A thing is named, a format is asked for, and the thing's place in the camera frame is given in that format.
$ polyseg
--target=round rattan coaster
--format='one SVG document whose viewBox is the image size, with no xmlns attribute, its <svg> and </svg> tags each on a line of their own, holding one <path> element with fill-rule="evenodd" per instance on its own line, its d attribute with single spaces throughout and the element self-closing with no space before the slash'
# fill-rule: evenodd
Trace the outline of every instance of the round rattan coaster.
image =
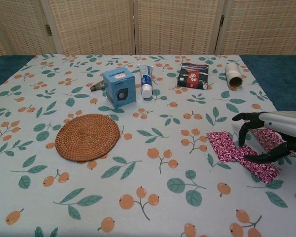
<svg viewBox="0 0 296 237">
<path fill-rule="evenodd" d="M 108 153 L 119 139 L 119 128 L 105 115 L 88 114 L 74 118 L 60 129 L 55 147 L 65 159 L 88 161 Z"/>
</svg>

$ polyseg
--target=small cardboard box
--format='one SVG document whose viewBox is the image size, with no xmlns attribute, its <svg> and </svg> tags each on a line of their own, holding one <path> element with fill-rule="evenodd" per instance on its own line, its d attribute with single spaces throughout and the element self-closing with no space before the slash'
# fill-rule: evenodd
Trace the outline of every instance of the small cardboard box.
<svg viewBox="0 0 296 237">
<path fill-rule="evenodd" d="M 108 100 L 115 108 L 136 100 L 135 76 L 125 67 L 103 73 Z"/>
</svg>

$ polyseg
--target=floral tablecloth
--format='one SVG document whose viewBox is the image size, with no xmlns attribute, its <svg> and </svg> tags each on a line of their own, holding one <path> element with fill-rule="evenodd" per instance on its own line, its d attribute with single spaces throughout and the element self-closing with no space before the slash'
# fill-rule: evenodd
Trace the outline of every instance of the floral tablecloth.
<svg viewBox="0 0 296 237">
<path fill-rule="evenodd" d="M 177 87 L 183 62 L 209 65 L 208 90 Z M 243 86 L 227 87 L 239 65 Z M 153 65 L 143 100 L 137 65 Z M 137 101 L 115 109 L 102 73 L 125 67 Z M 0 86 L 0 237 L 296 236 L 296 156 L 264 184 L 237 162 L 222 163 L 208 132 L 227 131 L 238 112 L 274 111 L 239 56 L 39 55 Z M 110 116 L 116 146 L 90 162 L 55 149 L 59 129 L 80 115 Z M 247 144 L 253 140 L 247 136 Z"/>
</svg>

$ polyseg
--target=dark book cover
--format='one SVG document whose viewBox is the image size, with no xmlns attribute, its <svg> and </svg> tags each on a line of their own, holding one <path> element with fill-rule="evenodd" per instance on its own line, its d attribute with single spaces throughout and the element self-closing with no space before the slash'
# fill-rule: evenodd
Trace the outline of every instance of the dark book cover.
<svg viewBox="0 0 296 237">
<path fill-rule="evenodd" d="M 208 65 L 183 63 L 177 79 L 177 85 L 207 90 Z"/>
</svg>

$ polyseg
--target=paper towel roll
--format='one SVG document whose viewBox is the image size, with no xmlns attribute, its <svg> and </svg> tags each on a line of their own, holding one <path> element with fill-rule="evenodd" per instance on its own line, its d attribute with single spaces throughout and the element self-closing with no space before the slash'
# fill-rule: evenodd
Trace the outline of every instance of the paper towel roll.
<svg viewBox="0 0 296 237">
<path fill-rule="evenodd" d="M 239 88 L 242 85 L 242 75 L 236 63 L 228 63 L 225 67 L 227 84 L 230 88 Z"/>
</svg>

